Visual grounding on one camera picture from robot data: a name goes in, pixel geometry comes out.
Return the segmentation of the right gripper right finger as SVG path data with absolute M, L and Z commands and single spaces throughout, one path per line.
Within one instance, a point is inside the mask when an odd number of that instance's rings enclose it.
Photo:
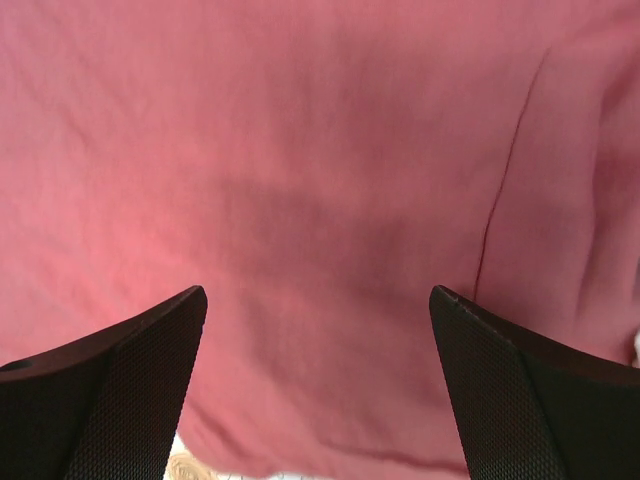
M 429 311 L 473 479 L 636 480 L 639 371 L 511 323 L 444 287 Z

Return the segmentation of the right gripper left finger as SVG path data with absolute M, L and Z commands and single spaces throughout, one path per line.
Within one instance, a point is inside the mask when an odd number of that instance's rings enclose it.
M 1 369 L 4 479 L 161 479 L 207 312 L 193 286 Z

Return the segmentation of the dusty pink t shirt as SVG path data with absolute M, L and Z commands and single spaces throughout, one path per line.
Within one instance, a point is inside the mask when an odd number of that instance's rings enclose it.
M 212 469 L 462 479 L 444 285 L 619 363 L 635 1 L 5 1 L 1 359 L 199 284 Z

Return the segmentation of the floral patterned table mat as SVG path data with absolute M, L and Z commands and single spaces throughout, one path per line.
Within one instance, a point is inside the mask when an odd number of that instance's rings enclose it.
M 365 467 L 363 463 L 356 464 L 357 469 L 351 468 L 341 479 L 468 479 L 468 473 L 431 473 L 424 474 L 418 469 L 409 467 Z M 164 479 L 258 479 L 258 476 L 242 475 L 231 472 L 221 472 L 206 465 L 192 454 L 178 435 L 175 435 Z

